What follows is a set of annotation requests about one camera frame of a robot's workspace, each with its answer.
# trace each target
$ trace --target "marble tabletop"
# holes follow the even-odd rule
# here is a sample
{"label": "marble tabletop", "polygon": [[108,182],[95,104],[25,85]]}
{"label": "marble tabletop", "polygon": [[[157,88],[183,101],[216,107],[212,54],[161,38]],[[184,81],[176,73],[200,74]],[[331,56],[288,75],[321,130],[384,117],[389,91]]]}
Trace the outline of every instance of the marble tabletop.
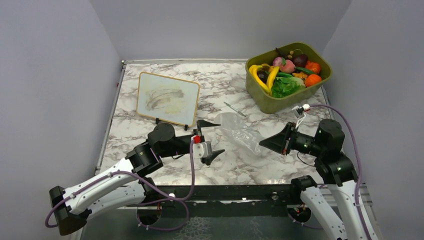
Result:
{"label": "marble tabletop", "polygon": [[[214,122],[220,113],[234,111],[224,102],[239,109],[246,117],[240,116],[246,124],[258,130],[267,138],[280,132],[287,122],[295,122],[296,117],[290,108],[274,114],[265,114],[256,106],[255,101],[246,91],[246,70],[242,62],[224,63],[190,63],[175,64],[127,64],[122,80],[116,109],[114,111],[110,132],[107,138],[100,172],[110,168],[123,158],[133,147],[142,143],[147,134],[155,127],[155,120],[137,115],[136,102],[140,72],[150,72],[177,79],[194,81],[200,84],[196,119]],[[325,103],[322,89],[302,102],[302,104]],[[321,119],[330,118],[326,109],[313,108],[308,117],[300,125],[299,130],[314,135]],[[210,166],[200,160],[195,165],[196,185],[260,185],[287,184],[290,180],[304,175],[311,175],[317,183],[322,178],[315,168],[303,164],[296,157],[297,151],[283,156],[263,149],[260,156],[240,148],[228,141],[216,127],[202,129],[207,141],[211,141],[212,149],[225,149]],[[177,136],[187,135],[181,126],[175,126]],[[300,155],[309,164],[313,158]],[[156,185],[190,185],[191,170],[189,156],[179,159],[163,158],[163,167],[148,177],[152,177]]]}

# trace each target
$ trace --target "green bin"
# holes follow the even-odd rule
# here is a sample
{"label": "green bin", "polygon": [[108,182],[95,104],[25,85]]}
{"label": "green bin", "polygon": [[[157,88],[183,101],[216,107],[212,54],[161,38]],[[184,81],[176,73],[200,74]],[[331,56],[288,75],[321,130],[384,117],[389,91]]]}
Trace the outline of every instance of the green bin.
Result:
{"label": "green bin", "polygon": [[[280,47],[279,49],[286,54],[288,54],[291,50],[300,49],[308,56],[309,61],[319,63],[319,65],[321,65],[321,72],[319,73],[319,76],[322,78],[322,81],[286,97],[275,98],[264,92],[262,87],[259,86],[259,83],[256,82],[252,74],[249,72],[249,67],[252,65],[261,65],[265,63],[272,65],[274,59],[279,57],[277,51],[274,49],[262,55],[250,58],[246,62],[246,89],[256,104],[259,106],[259,109],[266,114],[273,114],[280,111],[281,109],[290,107],[293,104],[312,97],[321,87],[321,85],[329,80],[332,74],[330,65],[317,53],[317,51],[305,43],[294,42],[289,45]],[[300,51],[295,51],[293,56],[299,54],[301,54]]]}

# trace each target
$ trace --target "gray wall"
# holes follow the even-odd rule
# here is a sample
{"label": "gray wall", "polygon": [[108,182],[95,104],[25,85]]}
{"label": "gray wall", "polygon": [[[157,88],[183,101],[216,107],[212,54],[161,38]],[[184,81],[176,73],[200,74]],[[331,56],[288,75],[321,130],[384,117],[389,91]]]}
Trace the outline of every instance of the gray wall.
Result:
{"label": "gray wall", "polygon": [[125,60],[250,58],[291,42],[322,52],[351,0],[91,0]]}
{"label": "gray wall", "polygon": [[333,69],[325,88],[352,124],[388,240],[424,236],[423,9],[422,0],[353,0],[323,53]]}
{"label": "gray wall", "polygon": [[49,189],[93,175],[120,58],[88,0],[2,1],[0,29],[1,239],[58,239]]}

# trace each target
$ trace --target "small whiteboard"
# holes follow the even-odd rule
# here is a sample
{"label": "small whiteboard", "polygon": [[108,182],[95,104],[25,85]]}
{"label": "small whiteboard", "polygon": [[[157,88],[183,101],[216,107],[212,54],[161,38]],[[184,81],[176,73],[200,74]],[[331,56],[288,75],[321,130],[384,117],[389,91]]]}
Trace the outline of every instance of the small whiteboard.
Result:
{"label": "small whiteboard", "polygon": [[200,85],[197,82],[141,72],[137,114],[178,124],[194,125]]}

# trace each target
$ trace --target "screw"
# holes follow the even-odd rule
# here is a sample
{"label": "screw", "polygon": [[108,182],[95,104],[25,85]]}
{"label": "screw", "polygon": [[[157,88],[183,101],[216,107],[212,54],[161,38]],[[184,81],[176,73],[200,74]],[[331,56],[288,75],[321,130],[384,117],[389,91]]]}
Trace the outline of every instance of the screw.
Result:
{"label": "screw", "polygon": [[278,195],[277,195],[277,193],[276,193],[276,192],[273,192],[273,193],[272,193],[271,198],[272,198],[273,200],[277,200],[277,199],[278,199]]}

